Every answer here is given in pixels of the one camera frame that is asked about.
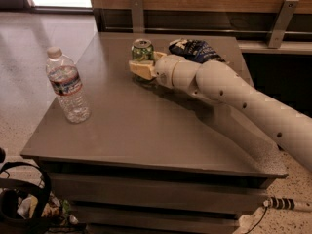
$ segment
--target green can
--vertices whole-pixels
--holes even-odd
[[[147,39],[136,39],[132,46],[133,60],[154,60],[154,47]]]

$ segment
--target plastic bottle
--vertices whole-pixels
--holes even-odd
[[[91,110],[74,61],[63,55],[59,47],[51,47],[47,53],[47,76],[66,118],[72,123],[85,121]]]

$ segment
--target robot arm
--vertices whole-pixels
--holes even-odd
[[[169,55],[155,65],[157,82],[182,90],[206,103],[233,106],[312,171],[312,120],[245,82],[225,63],[204,64]]]

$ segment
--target speckled floor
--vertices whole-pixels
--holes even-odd
[[[0,13],[0,146],[7,152],[7,161],[21,160],[20,152],[55,97],[45,73],[46,49],[58,45],[78,61],[95,34],[93,16]],[[285,152],[281,159],[289,176],[276,180],[268,194],[312,202],[312,174]],[[38,179],[30,170],[13,174]],[[262,209],[244,215],[235,234],[246,233],[261,215]],[[309,234],[312,213],[269,209],[251,233]]]

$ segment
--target white bottle cap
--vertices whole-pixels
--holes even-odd
[[[59,47],[50,47],[47,54],[50,59],[56,59],[62,55],[62,51]]]

